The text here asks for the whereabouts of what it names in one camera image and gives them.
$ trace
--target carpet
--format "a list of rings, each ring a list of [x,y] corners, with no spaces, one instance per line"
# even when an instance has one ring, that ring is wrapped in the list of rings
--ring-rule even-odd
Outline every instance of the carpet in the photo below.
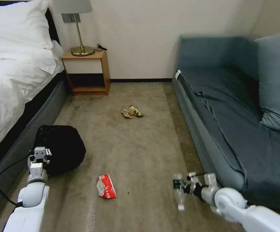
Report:
[[[124,118],[122,105],[131,104],[145,115]],[[55,124],[77,128],[87,152],[76,170],[49,178],[43,232],[244,231],[194,196],[177,210],[173,174],[203,170],[171,83],[113,83],[108,96],[70,96]],[[117,198],[98,196],[97,176],[106,173]],[[27,175],[13,184],[12,199]],[[12,210],[0,204],[0,231]]]

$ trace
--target nightstand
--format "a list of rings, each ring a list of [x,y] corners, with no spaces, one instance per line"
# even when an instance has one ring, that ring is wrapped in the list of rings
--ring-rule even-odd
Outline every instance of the nightstand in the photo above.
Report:
[[[88,56],[68,51],[62,61],[73,95],[108,95],[111,83],[106,51]]]

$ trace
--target white duvet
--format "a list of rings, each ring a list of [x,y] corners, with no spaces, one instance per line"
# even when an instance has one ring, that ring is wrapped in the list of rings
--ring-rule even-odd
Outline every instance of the white duvet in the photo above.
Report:
[[[63,50],[56,41],[53,44],[53,72],[44,71],[33,62],[0,58],[0,142],[23,114],[25,104],[64,69],[59,59]]]

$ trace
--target baseboard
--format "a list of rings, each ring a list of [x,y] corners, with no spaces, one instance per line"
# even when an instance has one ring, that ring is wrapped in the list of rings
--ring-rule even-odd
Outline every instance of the baseboard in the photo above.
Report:
[[[121,82],[171,82],[172,78],[154,78],[154,79],[110,79],[112,83]]]

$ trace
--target lamp shade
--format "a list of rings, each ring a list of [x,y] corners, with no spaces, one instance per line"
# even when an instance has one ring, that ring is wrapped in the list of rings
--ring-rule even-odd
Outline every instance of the lamp shade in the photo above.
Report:
[[[54,11],[61,14],[80,14],[93,11],[89,0],[53,0]]]

